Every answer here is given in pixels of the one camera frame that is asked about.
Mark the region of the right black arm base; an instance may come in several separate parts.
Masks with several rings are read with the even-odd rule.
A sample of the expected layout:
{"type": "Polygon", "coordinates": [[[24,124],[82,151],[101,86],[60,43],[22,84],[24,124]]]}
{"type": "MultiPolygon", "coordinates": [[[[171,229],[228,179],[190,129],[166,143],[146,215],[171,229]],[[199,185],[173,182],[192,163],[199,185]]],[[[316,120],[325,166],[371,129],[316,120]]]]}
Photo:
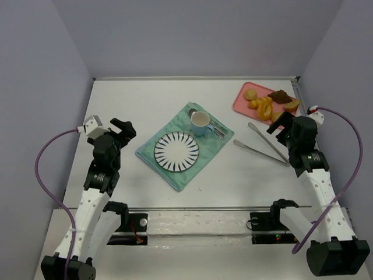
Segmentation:
{"type": "Polygon", "coordinates": [[[252,244],[296,244],[297,238],[292,232],[275,222],[269,212],[251,212],[246,227],[252,233],[252,244]]]}

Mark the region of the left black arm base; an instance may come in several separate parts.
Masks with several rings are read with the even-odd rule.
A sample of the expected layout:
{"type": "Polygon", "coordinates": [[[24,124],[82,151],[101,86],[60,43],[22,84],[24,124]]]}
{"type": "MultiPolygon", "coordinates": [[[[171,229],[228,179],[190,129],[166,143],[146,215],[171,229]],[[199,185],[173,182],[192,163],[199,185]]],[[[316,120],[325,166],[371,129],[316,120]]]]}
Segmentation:
{"type": "Polygon", "coordinates": [[[119,228],[107,244],[110,246],[147,246],[147,220],[147,213],[129,213],[127,219],[121,219],[119,228]]]}

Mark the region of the metal tongs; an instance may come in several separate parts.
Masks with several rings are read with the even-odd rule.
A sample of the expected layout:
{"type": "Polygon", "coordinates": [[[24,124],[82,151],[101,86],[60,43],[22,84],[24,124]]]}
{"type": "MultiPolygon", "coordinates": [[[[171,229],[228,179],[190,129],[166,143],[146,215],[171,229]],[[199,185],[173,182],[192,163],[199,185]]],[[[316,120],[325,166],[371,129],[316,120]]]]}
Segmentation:
{"type": "Polygon", "coordinates": [[[275,141],[265,134],[263,128],[267,127],[257,126],[253,121],[249,121],[246,128],[247,133],[243,137],[234,138],[233,144],[262,158],[289,167],[290,162],[284,149],[279,148],[279,145],[275,144],[275,141]]]}

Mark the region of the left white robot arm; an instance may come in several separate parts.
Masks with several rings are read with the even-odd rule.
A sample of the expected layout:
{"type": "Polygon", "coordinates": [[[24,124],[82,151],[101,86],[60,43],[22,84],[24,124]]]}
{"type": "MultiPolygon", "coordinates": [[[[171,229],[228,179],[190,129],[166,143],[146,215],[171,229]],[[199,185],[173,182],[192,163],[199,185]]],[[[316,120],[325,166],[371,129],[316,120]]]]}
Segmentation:
{"type": "Polygon", "coordinates": [[[76,213],[41,184],[47,195],[65,210],[71,222],[53,255],[44,256],[41,262],[44,279],[95,279],[99,252],[112,234],[128,222],[127,204],[112,201],[111,196],[119,180],[121,149],[136,137],[136,131],[129,121],[113,118],[110,123],[119,132],[104,127],[96,115],[71,130],[85,134],[88,143],[93,145],[93,160],[76,213]]]}

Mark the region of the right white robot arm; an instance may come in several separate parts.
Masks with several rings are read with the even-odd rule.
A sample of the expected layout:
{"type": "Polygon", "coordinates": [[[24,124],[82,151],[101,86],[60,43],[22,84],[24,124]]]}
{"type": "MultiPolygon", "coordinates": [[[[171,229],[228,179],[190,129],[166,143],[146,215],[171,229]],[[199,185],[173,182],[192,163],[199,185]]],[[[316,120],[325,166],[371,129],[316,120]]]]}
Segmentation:
{"type": "Polygon", "coordinates": [[[335,194],[326,157],[315,147],[322,123],[323,115],[315,106],[306,117],[295,117],[285,111],[268,128],[267,132],[272,134],[283,127],[276,138],[287,148],[290,165],[306,190],[317,219],[310,222],[294,201],[286,199],[275,201],[270,215],[275,224],[284,225],[297,239],[293,254],[307,247],[307,264],[313,275],[355,275],[367,259],[370,247],[367,241],[358,239],[338,203],[349,186],[335,194]]]}

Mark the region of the orange ring bread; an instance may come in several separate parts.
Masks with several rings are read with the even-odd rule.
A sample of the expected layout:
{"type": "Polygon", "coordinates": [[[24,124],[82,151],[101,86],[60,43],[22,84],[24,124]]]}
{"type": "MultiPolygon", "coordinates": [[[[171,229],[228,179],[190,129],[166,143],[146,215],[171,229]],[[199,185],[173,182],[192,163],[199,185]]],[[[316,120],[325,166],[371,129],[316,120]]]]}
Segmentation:
{"type": "Polygon", "coordinates": [[[262,101],[256,109],[257,116],[262,121],[267,121],[273,114],[273,106],[270,101],[262,101]]]}

